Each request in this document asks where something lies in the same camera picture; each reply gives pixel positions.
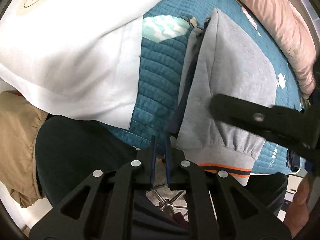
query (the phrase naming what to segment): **pink pillow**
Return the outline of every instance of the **pink pillow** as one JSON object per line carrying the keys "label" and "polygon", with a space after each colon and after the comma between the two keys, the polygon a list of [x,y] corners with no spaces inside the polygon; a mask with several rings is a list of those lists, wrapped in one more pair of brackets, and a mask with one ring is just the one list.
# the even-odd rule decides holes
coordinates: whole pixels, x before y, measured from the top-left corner
{"label": "pink pillow", "polygon": [[316,81],[312,68],[316,48],[307,24],[288,0],[240,0],[258,18],[288,58],[304,98]]}

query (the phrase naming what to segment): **quilted bedspread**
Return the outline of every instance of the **quilted bedspread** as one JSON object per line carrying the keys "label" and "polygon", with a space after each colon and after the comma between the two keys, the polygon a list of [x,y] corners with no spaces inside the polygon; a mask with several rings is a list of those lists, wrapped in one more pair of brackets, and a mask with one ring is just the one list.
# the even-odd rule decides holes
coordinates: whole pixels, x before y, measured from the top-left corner
{"label": "quilted bedspread", "polygon": [[[163,0],[148,11],[144,18],[161,15],[183,19],[195,17],[198,25],[203,25],[214,8],[220,9],[241,26],[272,63],[277,76],[276,104],[300,111],[300,92],[287,59],[254,16],[252,18],[258,31],[253,27],[236,0]],[[164,141],[168,121],[177,108],[190,32],[191,28],[182,36],[161,42],[142,38],[138,97],[130,129],[122,130],[102,124],[122,141],[137,148],[148,147],[152,136],[158,142]],[[285,167],[286,153],[286,148],[265,142],[252,173],[290,173],[290,169]]]}

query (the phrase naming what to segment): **metal rivet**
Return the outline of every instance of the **metal rivet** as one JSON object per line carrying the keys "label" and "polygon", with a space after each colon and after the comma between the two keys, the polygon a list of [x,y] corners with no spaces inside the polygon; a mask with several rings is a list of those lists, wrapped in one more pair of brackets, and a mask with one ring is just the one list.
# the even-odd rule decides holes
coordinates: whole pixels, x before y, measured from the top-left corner
{"label": "metal rivet", "polygon": [[219,177],[222,177],[222,178],[228,177],[228,173],[226,171],[219,171],[218,175],[219,175]]}
{"label": "metal rivet", "polygon": [[102,170],[96,170],[92,173],[92,175],[96,178],[101,177],[103,175],[103,171]]}
{"label": "metal rivet", "polygon": [[134,160],[134,161],[131,162],[131,165],[132,165],[133,167],[139,167],[139,166],[141,165],[141,161],[139,161],[139,160]]}
{"label": "metal rivet", "polygon": [[260,113],[255,113],[253,115],[253,119],[257,122],[263,122],[264,120],[264,114],[260,114]]}
{"label": "metal rivet", "polygon": [[182,167],[189,167],[190,166],[190,161],[182,161],[181,163]]}

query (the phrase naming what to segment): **tan fabric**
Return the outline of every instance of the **tan fabric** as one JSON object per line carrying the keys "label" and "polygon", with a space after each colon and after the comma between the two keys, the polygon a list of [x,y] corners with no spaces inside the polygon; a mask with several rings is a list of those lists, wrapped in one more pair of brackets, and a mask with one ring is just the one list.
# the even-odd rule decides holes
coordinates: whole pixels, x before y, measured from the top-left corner
{"label": "tan fabric", "polygon": [[304,98],[316,81],[312,68],[316,49],[307,24],[288,0],[240,0],[263,24],[288,58]]}
{"label": "tan fabric", "polygon": [[21,207],[42,198],[36,180],[34,146],[47,115],[21,96],[0,94],[0,181]]}

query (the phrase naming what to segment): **dark blue fabric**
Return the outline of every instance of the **dark blue fabric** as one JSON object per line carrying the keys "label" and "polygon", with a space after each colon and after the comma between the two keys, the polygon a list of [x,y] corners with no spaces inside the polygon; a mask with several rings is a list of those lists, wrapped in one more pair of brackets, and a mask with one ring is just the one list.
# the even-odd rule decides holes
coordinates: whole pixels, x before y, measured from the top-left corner
{"label": "dark blue fabric", "polygon": [[[214,8],[227,14],[257,43],[272,63],[277,77],[280,73],[285,76],[285,88],[277,88],[276,104],[300,110],[299,88],[287,59],[265,28],[253,16],[261,37],[258,35],[242,12],[241,5],[235,0],[163,0],[144,17],[159,15],[188,19],[195,17],[198,24],[203,25],[205,18],[211,15]],[[122,141],[138,148],[148,147],[152,136],[158,141],[164,141],[168,121],[177,108],[183,60],[190,31],[186,35],[161,43],[142,38],[138,96],[130,128],[127,131],[102,124]],[[290,172],[285,167],[286,153],[286,148],[266,142],[253,172]]]}

